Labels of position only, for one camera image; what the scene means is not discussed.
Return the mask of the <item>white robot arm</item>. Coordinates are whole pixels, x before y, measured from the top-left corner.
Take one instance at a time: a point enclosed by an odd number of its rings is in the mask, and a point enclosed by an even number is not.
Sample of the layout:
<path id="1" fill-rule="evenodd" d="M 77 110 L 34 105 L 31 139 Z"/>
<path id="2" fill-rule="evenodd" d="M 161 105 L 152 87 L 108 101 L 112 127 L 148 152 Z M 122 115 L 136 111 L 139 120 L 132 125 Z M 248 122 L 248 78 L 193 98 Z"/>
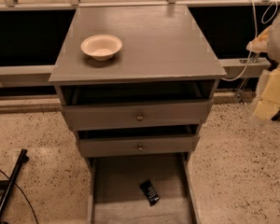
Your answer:
<path id="1" fill-rule="evenodd" d="M 272 72 L 263 71 L 259 77 L 251 120 L 260 125 L 272 119 L 280 110 L 280 13 L 272 25 L 248 43 L 246 49 L 255 53 L 265 52 L 278 63 Z"/>

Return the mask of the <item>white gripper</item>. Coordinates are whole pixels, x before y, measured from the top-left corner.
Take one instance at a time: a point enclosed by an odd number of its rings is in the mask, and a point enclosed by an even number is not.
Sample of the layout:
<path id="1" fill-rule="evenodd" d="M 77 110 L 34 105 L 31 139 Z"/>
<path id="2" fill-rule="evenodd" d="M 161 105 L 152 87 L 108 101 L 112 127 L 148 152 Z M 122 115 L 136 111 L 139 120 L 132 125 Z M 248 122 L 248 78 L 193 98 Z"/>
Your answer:
<path id="1" fill-rule="evenodd" d="M 272 26 L 264 29 L 246 45 L 251 52 L 261 53 L 268 49 L 268 37 Z M 280 64 L 269 72 L 264 70 L 259 77 L 256 96 L 251 105 L 251 122 L 263 125 L 280 111 Z"/>

